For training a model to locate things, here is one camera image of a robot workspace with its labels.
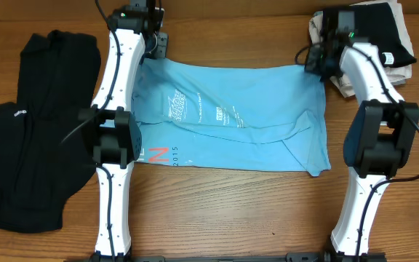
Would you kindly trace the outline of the light blue t-shirt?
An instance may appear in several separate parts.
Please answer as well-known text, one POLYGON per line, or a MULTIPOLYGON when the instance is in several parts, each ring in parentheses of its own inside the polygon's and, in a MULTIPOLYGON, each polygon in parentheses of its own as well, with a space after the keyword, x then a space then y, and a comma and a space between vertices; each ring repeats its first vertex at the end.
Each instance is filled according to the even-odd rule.
POLYGON ((324 85, 298 65, 210 68, 147 59, 132 93, 139 160, 312 176, 331 167, 324 85))

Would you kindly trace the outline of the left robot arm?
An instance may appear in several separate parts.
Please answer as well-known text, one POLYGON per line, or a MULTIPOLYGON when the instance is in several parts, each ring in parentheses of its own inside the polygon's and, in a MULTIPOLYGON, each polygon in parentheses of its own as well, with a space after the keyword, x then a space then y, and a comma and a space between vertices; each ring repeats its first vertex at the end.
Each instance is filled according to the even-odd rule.
POLYGON ((81 134, 100 184, 99 229, 91 261, 130 261, 129 185, 142 136, 132 93, 146 57, 164 57, 158 35, 164 10, 160 1, 131 1, 104 18, 108 57, 92 105, 79 112, 81 134))

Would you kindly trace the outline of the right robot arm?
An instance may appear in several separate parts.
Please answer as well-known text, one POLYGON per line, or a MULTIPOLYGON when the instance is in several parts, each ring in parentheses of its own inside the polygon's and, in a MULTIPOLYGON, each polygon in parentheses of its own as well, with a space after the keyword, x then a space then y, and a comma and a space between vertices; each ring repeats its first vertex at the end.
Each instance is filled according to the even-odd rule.
POLYGON ((399 19, 386 2, 329 7, 321 12, 319 37, 308 47, 305 70, 323 79, 345 79, 359 109, 343 144, 348 188, 327 248, 292 254, 291 260, 385 261, 369 252, 369 235, 382 195, 397 183, 419 135, 419 107, 395 90, 387 69, 415 63, 403 45, 399 19))

